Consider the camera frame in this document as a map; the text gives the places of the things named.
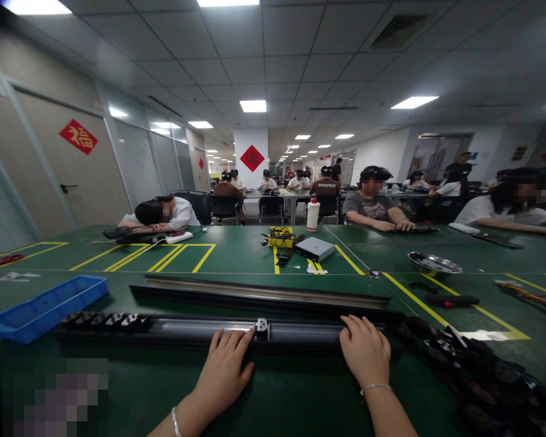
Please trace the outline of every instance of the door handle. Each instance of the door handle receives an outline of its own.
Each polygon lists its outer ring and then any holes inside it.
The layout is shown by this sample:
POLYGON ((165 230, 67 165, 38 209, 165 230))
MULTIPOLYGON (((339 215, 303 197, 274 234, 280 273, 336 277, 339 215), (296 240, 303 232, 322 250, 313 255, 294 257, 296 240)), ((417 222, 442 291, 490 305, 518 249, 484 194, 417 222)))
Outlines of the door handle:
POLYGON ((67 194, 69 192, 69 190, 67 188, 75 188, 75 187, 78 187, 78 185, 64 185, 64 184, 61 184, 61 190, 65 194, 67 194))

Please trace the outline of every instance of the black shirt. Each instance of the black shirt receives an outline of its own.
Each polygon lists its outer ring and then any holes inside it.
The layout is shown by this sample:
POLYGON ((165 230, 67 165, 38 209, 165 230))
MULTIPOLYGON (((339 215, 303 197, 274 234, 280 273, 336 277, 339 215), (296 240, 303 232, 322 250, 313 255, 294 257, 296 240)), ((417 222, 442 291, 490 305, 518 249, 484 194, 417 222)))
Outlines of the black shirt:
POLYGON ((342 174, 342 167, 340 167, 339 164, 336 164, 332 167, 332 179, 337 181, 339 174, 342 174))

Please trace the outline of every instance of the brown shirt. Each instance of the brown shirt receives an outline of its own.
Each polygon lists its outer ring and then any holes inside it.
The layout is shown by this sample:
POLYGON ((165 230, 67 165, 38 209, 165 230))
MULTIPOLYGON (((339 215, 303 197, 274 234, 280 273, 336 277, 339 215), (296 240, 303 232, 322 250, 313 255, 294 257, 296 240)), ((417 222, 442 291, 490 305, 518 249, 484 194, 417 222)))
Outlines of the brown shirt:
POLYGON ((311 185, 310 194, 340 195, 340 184, 332 179, 318 179, 311 185))
POLYGON ((231 183, 217 183, 213 190, 215 195, 235 195, 238 198, 243 198, 243 193, 231 183))

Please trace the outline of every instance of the gray t-shirt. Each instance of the gray t-shirt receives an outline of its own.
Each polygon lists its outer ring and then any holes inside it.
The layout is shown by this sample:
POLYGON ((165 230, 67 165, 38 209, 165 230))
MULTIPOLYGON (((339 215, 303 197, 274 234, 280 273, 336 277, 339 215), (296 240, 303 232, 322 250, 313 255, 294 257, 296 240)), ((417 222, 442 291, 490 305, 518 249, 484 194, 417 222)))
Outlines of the gray t-shirt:
POLYGON ((390 197, 375 195, 372 199, 367 199, 362 197, 358 191, 353 191, 344 201, 342 211, 344 215, 349 211, 355 211, 365 217, 388 222, 390 221, 388 210, 395 207, 396 205, 390 197))

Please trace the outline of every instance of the blue plastic tray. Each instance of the blue plastic tray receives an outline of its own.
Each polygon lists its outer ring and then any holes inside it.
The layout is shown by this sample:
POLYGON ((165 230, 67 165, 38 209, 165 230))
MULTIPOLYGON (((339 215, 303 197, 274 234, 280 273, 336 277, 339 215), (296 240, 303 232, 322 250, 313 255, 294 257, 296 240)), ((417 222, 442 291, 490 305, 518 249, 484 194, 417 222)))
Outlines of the blue plastic tray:
POLYGON ((106 282, 104 277, 80 275, 0 313, 0 337, 32 343, 73 311, 109 294, 106 282))

